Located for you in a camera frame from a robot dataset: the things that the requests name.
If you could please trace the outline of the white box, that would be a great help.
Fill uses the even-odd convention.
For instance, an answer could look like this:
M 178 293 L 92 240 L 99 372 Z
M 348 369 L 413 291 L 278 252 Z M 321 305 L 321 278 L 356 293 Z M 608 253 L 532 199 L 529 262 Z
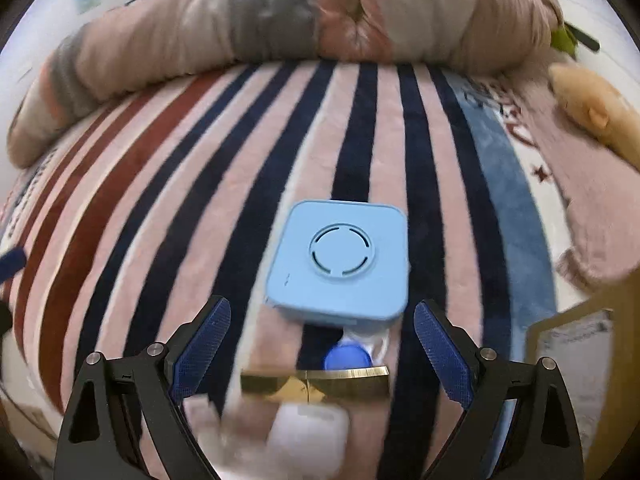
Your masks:
M 278 464 L 264 442 L 224 426 L 206 394 L 182 402 L 193 437 L 221 479 L 277 479 Z

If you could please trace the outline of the rolled pink grey duvet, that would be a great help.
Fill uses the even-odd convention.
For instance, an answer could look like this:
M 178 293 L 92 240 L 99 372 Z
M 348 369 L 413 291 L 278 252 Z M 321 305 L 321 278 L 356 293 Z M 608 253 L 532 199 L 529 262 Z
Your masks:
M 547 49 L 563 24 L 558 0 L 141 0 L 50 53 L 6 151 L 30 167 L 114 96 L 235 62 L 424 61 L 490 75 Z

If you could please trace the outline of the cardboard box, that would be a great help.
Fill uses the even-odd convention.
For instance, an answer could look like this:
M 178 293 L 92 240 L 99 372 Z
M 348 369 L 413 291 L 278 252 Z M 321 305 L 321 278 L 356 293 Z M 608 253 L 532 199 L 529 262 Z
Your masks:
M 639 273 L 530 326 L 526 360 L 543 356 L 564 378 L 585 477 L 600 479 L 639 426 Z

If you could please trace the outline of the striped fleece blanket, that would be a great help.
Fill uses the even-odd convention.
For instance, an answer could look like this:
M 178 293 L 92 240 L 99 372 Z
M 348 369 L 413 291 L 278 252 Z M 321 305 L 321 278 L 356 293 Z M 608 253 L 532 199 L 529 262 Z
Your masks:
M 242 398 L 242 368 L 312 370 L 340 338 L 265 303 L 302 200 L 403 211 L 410 301 L 434 300 L 519 358 L 526 328 L 556 309 L 542 212 L 514 150 L 526 107 L 511 78 L 273 63 L 158 84 L 44 140 L 13 128 L 23 179 L 1 243 L 27 264 L 2 296 L 36 385 L 62 412 L 90 352 L 133 356 L 221 295 L 231 326 L 194 419 L 265 439 L 276 410 Z

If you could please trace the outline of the white earbuds case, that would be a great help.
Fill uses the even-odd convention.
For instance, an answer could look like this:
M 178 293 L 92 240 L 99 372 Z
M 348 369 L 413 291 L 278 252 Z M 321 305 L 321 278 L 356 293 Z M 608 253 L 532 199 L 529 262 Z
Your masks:
M 342 468 L 349 425 L 349 414 L 337 405 L 283 403 L 267 448 L 302 476 L 331 478 Z

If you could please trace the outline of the tan plush toy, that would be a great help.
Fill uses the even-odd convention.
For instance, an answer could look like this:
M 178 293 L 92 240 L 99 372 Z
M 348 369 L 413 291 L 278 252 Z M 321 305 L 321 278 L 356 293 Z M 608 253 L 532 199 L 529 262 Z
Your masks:
M 639 113 L 626 98 L 605 78 L 576 63 L 552 63 L 548 77 L 567 116 L 639 169 Z

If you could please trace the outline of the light blue square box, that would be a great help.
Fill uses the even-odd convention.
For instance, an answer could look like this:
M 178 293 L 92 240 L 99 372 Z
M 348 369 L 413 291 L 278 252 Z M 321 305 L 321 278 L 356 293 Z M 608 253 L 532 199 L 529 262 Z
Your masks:
M 408 304 L 408 221 L 384 204 L 295 204 L 266 281 L 267 304 L 308 324 L 378 332 Z

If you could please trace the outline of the gold rectangular box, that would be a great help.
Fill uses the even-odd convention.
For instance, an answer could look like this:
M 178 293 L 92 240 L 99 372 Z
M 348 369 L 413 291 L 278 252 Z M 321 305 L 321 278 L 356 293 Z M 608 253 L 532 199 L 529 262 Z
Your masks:
M 242 370 L 243 396 L 272 403 L 378 402 L 390 396 L 386 366 L 353 370 Z

